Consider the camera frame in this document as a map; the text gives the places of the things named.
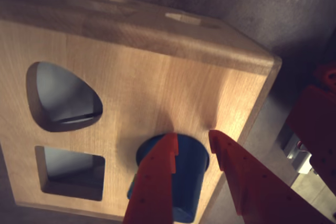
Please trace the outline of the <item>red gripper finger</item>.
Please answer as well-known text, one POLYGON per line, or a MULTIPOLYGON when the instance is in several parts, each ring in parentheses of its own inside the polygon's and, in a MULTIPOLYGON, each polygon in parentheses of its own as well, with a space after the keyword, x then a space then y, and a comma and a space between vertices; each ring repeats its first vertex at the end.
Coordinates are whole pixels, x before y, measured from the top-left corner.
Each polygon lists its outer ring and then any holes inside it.
POLYGON ((331 223, 228 135, 210 130, 208 137, 245 223, 331 223))
POLYGON ((141 161, 123 223, 173 223, 176 133, 165 134, 141 161))

